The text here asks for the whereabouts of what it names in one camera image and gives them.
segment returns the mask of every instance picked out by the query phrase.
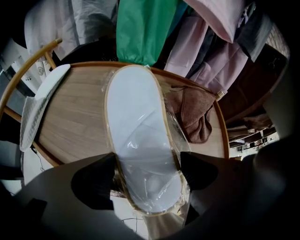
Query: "pink garment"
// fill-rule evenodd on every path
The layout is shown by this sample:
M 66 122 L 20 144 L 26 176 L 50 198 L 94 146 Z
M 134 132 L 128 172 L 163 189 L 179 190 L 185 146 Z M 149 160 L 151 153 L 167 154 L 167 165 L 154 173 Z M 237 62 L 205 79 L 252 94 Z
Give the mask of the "pink garment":
M 245 0 L 184 0 L 223 40 L 233 43 Z
M 247 55 L 237 43 L 226 43 L 210 56 L 207 62 L 203 62 L 199 71 L 190 79 L 210 89 L 214 94 L 220 91 L 226 94 L 247 60 Z
M 208 24 L 200 16 L 186 17 L 164 70 L 185 77 L 195 62 L 207 29 Z

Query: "white slipper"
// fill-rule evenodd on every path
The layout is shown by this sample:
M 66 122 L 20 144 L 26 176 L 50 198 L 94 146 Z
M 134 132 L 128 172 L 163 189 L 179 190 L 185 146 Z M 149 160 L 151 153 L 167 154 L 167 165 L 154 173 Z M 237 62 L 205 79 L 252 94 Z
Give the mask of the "white slipper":
M 180 199 L 182 175 L 157 79 L 145 67 L 121 68 L 108 84 L 105 106 L 129 202 L 150 215 L 170 210 Z

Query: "green garment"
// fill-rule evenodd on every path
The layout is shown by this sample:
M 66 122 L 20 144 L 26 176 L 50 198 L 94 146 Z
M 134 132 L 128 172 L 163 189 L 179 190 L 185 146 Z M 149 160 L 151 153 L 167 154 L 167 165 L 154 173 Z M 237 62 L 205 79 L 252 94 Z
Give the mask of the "green garment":
M 158 60 L 178 0 L 120 0 L 117 55 L 121 62 L 152 66 Z

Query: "plastic wrap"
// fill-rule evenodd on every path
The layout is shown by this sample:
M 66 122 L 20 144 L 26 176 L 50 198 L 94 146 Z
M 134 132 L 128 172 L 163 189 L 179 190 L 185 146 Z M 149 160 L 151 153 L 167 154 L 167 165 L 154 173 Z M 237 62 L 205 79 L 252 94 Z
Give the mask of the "plastic wrap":
M 180 152 L 190 147 L 175 115 L 165 107 L 155 76 L 145 67 L 130 65 L 110 72 L 102 91 L 109 144 L 132 207 L 157 215 L 182 206 L 189 191 L 180 171 Z

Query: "chair backrest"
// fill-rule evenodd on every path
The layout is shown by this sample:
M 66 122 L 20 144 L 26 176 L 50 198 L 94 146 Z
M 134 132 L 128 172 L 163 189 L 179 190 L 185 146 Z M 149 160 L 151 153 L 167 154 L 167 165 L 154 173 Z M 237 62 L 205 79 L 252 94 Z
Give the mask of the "chair backrest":
M 42 56 L 45 56 L 46 59 L 48 60 L 50 66 L 52 69 L 56 68 L 56 65 L 51 58 L 49 51 L 55 48 L 59 43 L 62 42 L 62 39 L 56 39 L 49 43 L 48 45 L 44 46 L 41 48 L 39 51 L 37 51 L 31 58 L 29 58 L 24 65 L 19 69 L 19 71 L 13 76 L 13 78 L 10 80 L 9 84 L 5 88 L 3 95 L 0 100 L 0 122 L 2 119 L 2 115 L 5 112 L 7 115 L 12 117 L 18 122 L 21 122 L 21 116 L 8 108 L 6 106 L 10 95 L 12 94 L 13 90 L 21 80 L 21 77 L 28 71 L 28 69 Z M 58 166 L 61 165 L 62 163 L 55 158 L 51 153 L 49 153 L 43 146 L 41 146 L 37 142 L 33 142 L 33 146 L 38 150 L 38 152 L 52 165 L 52 166 Z
M 6 104 L 9 100 L 10 95 L 12 94 L 13 90 L 21 80 L 21 77 L 28 71 L 28 69 L 42 56 L 45 56 L 48 60 L 50 66 L 54 69 L 56 68 L 54 61 L 52 60 L 49 51 L 55 48 L 59 43 L 62 42 L 62 39 L 56 39 L 49 43 L 48 45 L 41 48 L 37 51 L 31 58 L 29 58 L 24 65 L 19 69 L 19 71 L 14 75 L 14 77 L 10 80 L 9 84 L 4 90 L 4 93 L 0 100 L 0 121 L 2 119 L 2 115 L 4 113 Z

